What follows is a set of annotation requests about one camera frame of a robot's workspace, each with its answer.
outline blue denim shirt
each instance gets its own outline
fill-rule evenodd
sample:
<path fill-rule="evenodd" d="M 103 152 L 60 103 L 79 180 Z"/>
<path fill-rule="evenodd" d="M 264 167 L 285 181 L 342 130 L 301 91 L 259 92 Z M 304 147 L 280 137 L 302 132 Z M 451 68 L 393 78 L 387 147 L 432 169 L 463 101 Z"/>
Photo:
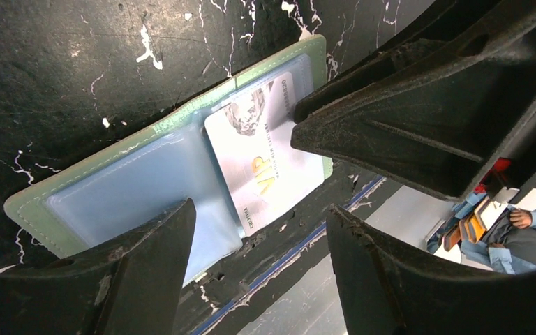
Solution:
<path fill-rule="evenodd" d="M 531 212 L 531 228 L 536 229 L 536 210 Z M 484 242 L 473 244 L 461 242 L 461 252 L 469 260 L 481 263 L 496 272 L 504 274 L 522 274 L 536 270 L 536 265 L 511 255 L 508 248 L 489 248 Z"/>

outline gray floor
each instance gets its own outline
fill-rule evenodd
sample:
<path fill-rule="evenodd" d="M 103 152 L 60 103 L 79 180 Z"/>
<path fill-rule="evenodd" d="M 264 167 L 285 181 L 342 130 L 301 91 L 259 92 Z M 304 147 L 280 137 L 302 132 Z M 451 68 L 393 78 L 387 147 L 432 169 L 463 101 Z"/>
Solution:
<path fill-rule="evenodd" d="M 424 249 L 424 238 L 446 217 L 452 205 L 403 186 L 366 222 Z M 328 255 L 239 335 L 343 335 L 345 332 L 336 277 Z"/>

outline card holder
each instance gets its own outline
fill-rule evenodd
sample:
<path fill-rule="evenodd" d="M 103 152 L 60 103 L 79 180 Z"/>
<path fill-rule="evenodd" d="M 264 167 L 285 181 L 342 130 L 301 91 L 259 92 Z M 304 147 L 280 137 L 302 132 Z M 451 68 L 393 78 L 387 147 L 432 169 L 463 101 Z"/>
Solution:
<path fill-rule="evenodd" d="M 204 133 L 204 119 L 282 69 L 304 74 L 300 96 L 326 82 L 325 40 L 315 36 L 242 71 L 166 118 L 33 185 L 5 212 L 60 258 L 143 224 L 185 198 L 197 220 L 184 285 L 241 247 L 241 225 Z M 325 175 L 331 160 L 324 160 Z"/>

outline silver image on card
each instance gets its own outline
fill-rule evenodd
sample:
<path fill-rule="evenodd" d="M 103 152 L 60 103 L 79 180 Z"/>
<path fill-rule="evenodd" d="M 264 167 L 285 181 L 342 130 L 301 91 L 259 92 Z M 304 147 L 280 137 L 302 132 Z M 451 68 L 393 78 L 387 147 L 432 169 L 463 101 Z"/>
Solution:
<path fill-rule="evenodd" d="M 251 95 L 237 98 L 223 108 L 229 124 L 238 134 L 254 136 L 273 83 L 274 81 L 271 81 L 253 91 Z"/>

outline blue stripe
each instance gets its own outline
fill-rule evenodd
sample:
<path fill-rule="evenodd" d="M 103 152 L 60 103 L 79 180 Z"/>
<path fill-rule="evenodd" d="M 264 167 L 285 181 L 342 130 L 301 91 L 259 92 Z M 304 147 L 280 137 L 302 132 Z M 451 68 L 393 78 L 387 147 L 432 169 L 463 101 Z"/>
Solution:
<path fill-rule="evenodd" d="M 345 209 L 348 207 L 351 207 L 355 204 L 357 204 L 360 200 L 364 198 L 364 196 L 375 186 L 377 183 L 379 183 L 383 177 L 377 176 L 375 179 L 371 180 L 365 187 L 363 187 L 360 192 L 358 192 L 348 204 L 344 206 Z M 247 293 L 248 295 L 251 294 L 254 289 L 256 289 L 260 284 L 262 284 L 268 277 L 270 277 L 274 272 L 276 272 L 282 265 L 284 265 L 288 260 L 290 260 L 293 256 L 301 252 L 303 248 L 305 248 L 307 245 L 313 241 L 313 239 L 321 234 L 325 230 L 325 220 L 322 221 L 321 225 L 314 230 L 307 238 L 305 238 L 301 243 L 297 244 L 296 247 L 289 250 L 278 262 L 274 263 L 270 269 L 268 269 L 265 273 L 263 273 L 261 276 L 259 276 L 257 279 L 255 279 L 250 284 L 250 290 Z M 245 299 L 245 297 L 242 297 L 237 302 L 240 302 L 241 300 Z M 235 306 L 235 301 L 230 301 L 228 304 L 226 304 L 223 308 L 218 310 L 215 314 L 211 315 L 204 323 L 202 323 L 197 329 L 195 329 L 192 334 L 193 335 L 200 335 L 202 332 L 207 330 L 209 327 L 211 327 L 217 320 L 222 318 L 227 312 Z"/>

